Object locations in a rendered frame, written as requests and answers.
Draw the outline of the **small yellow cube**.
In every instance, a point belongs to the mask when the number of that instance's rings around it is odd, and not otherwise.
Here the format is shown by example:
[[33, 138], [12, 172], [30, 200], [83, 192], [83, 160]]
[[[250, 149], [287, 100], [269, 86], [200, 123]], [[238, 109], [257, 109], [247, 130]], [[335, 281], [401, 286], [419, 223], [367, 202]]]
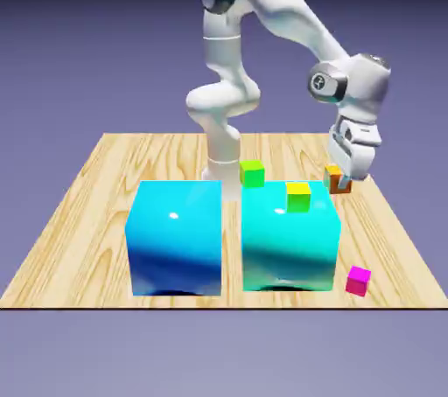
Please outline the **small yellow cube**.
[[311, 188], [307, 182], [286, 182], [287, 212], [308, 212], [311, 205]]

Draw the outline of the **small green cube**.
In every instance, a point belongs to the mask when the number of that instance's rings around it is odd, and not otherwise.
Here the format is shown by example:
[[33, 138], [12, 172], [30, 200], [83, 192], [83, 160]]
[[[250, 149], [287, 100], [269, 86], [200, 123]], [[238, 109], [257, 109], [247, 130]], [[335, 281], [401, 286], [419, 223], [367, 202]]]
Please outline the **small green cube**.
[[263, 187], [265, 169], [258, 159], [240, 161], [240, 182], [245, 188]]

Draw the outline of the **small orange cube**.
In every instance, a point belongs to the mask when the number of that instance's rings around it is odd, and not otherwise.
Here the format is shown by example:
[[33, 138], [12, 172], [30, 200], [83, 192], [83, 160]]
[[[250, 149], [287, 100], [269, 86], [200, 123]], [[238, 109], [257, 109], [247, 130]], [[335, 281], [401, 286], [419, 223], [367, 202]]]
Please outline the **small orange cube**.
[[328, 164], [325, 169], [328, 169], [331, 173], [331, 187], [326, 188], [330, 194], [344, 194], [344, 193], [350, 193], [350, 192], [343, 192], [340, 190], [339, 182], [340, 177], [342, 176], [342, 170], [339, 166], [335, 164]]

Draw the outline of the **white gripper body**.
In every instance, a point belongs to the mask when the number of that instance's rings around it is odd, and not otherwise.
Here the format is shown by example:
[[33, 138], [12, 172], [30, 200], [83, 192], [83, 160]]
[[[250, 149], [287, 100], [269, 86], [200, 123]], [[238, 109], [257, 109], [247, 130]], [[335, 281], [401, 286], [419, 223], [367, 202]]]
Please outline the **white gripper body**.
[[368, 175], [375, 150], [380, 145], [381, 137], [376, 129], [358, 132], [347, 129], [344, 135], [331, 129], [329, 133], [330, 158], [352, 180], [363, 180]]

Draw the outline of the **large cyan box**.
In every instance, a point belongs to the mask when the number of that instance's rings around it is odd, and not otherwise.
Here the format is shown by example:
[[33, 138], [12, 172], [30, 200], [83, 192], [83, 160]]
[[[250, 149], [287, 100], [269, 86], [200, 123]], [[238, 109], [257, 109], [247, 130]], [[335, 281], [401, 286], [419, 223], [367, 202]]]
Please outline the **large cyan box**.
[[307, 212], [287, 211], [285, 181], [241, 189], [242, 283], [245, 291], [329, 291], [341, 222], [321, 181], [307, 181]]

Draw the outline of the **small magenta cube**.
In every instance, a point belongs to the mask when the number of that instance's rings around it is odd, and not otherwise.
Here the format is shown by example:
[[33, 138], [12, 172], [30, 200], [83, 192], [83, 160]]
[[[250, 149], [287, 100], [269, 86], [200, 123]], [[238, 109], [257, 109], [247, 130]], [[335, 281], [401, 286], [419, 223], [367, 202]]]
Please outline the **small magenta cube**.
[[346, 292], [357, 296], [365, 296], [368, 291], [370, 278], [370, 270], [352, 266], [346, 279]]

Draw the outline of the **large blue box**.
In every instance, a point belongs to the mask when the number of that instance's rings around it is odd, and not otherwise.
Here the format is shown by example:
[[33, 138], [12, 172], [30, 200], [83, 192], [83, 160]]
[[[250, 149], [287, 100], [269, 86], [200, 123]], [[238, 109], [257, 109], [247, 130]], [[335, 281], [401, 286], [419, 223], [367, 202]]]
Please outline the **large blue box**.
[[135, 296], [221, 294], [219, 181], [141, 181], [125, 237]]

